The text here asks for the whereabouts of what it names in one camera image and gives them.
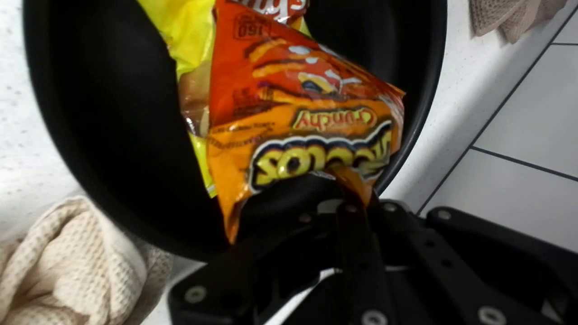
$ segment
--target cheetos bag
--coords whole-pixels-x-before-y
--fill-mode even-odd
[[[368,201],[401,144],[403,90],[247,3],[217,0],[213,14],[206,155],[229,241],[251,194],[311,171]]]

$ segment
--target black pan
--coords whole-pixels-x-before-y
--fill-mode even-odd
[[[441,70],[446,0],[311,0],[314,37],[406,90],[396,176],[428,115]],[[25,0],[25,44],[49,131],[87,192],[119,225],[208,259],[228,247],[177,109],[173,61],[135,0]],[[255,196],[246,223],[296,214],[334,194],[302,176]]]

